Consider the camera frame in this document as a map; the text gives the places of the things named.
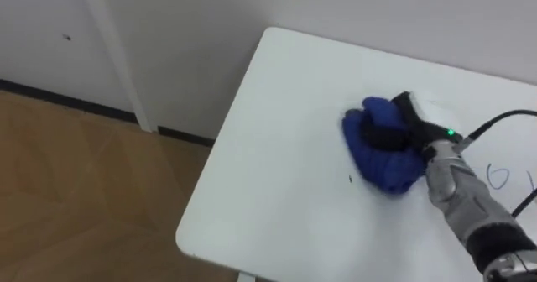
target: white table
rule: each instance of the white table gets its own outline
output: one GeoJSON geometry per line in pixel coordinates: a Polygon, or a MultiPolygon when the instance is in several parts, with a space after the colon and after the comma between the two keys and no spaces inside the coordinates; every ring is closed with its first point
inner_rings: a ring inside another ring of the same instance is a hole
{"type": "MultiPolygon", "coordinates": [[[[537,108],[534,86],[267,29],[181,220],[182,252],[283,282],[480,281],[422,180],[387,198],[347,152],[343,113],[405,90],[442,96],[466,132],[537,108]]],[[[482,178],[488,163],[511,169],[517,180],[493,190],[508,209],[531,190],[526,170],[537,176],[535,131],[533,118],[510,118],[465,152],[482,178]]],[[[536,214],[520,216],[534,239],[536,214]]]]}

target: scribble on table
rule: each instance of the scribble on table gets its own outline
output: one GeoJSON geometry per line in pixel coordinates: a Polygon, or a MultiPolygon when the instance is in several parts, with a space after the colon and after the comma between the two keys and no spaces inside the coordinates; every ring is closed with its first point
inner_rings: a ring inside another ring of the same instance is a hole
{"type": "Polygon", "coordinates": [[[487,181],[488,181],[488,184],[494,189],[494,190],[501,190],[506,184],[507,182],[509,181],[509,176],[511,175],[511,172],[509,171],[509,169],[495,169],[495,170],[490,170],[491,167],[493,166],[493,164],[488,164],[487,166],[487,181]],[[491,181],[491,176],[493,176],[494,174],[497,174],[498,172],[505,172],[505,179],[502,181],[502,183],[500,185],[494,185],[494,183],[491,181]]]}
{"type": "Polygon", "coordinates": [[[526,173],[528,173],[529,183],[531,184],[531,190],[535,191],[534,179],[531,178],[531,174],[529,171],[526,171],[526,173]]]}

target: blue cloth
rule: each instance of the blue cloth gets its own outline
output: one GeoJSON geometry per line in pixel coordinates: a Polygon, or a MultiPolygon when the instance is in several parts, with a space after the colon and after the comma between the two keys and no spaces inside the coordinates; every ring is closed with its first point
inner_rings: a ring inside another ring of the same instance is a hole
{"type": "Polygon", "coordinates": [[[425,173],[422,158],[411,147],[401,152],[387,152],[371,148],[360,136],[360,123],[370,114],[378,126],[407,130],[398,108],[390,101],[368,97],[362,102],[364,109],[347,111],[343,118],[343,134],[352,158],[362,177],[381,191],[398,195],[407,192],[425,173]]]}

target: white door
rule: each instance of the white door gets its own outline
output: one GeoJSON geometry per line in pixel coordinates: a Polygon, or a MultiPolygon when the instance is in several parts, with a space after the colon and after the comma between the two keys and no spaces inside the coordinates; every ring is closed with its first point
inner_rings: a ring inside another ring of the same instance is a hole
{"type": "Polygon", "coordinates": [[[132,111],[84,0],[0,0],[0,79],[132,111]]]}

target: black wire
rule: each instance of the black wire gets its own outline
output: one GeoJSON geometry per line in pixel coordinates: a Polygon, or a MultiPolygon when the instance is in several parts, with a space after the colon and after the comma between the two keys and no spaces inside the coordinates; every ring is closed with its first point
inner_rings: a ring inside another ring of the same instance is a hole
{"type": "MultiPolygon", "coordinates": [[[[513,111],[509,111],[509,112],[506,112],[506,113],[503,113],[503,114],[500,114],[498,116],[496,116],[495,118],[489,120],[488,122],[484,123],[481,127],[477,128],[476,131],[470,133],[470,135],[468,135],[469,138],[471,138],[472,140],[476,140],[478,139],[481,135],[483,135],[485,132],[487,132],[487,130],[490,129],[490,127],[492,127],[495,123],[501,121],[502,119],[504,118],[508,118],[510,116],[513,116],[513,115],[520,115],[520,114],[524,114],[524,115],[531,115],[531,116],[535,116],[537,117],[537,112],[536,111],[531,111],[531,110],[513,110],[513,111]]],[[[514,211],[511,213],[511,216],[515,217],[520,215],[520,213],[526,208],[528,207],[528,205],[533,201],[533,199],[535,199],[537,197],[537,189],[533,190],[527,197],[526,199],[524,199],[522,202],[520,202],[519,206],[515,207],[514,211]]]]}
{"type": "Polygon", "coordinates": [[[492,127],[495,123],[501,121],[504,118],[508,118],[510,116],[520,115],[520,114],[532,115],[532,116],[537,117],[537,112],[536,111],[531,111],[531,110],[513,110],[513,111],[509,111],[509,112],[500,114],[500,115],[496,116],[495,118],[489,120],[488,122],[484,123],[481,127],[477,128],[476,131],[470,133],[470,135],[468,135],[468,137],[473,139],[473,140],[476,140],[481,135],[483,135],[485,132],[487,132],[487,130],[489,130],[490,127],[492,127]]]}
{"type": "Polygon", "coordinates": [[[529,206],[529,204],[537,197],[537,189],[533,190],[531,194],[529,194],[524,201],[520,202],[519,206],[517,206],[514,211],[511,213],[511,216],[517,217],[520,215],[520,213],[529,206]]]}

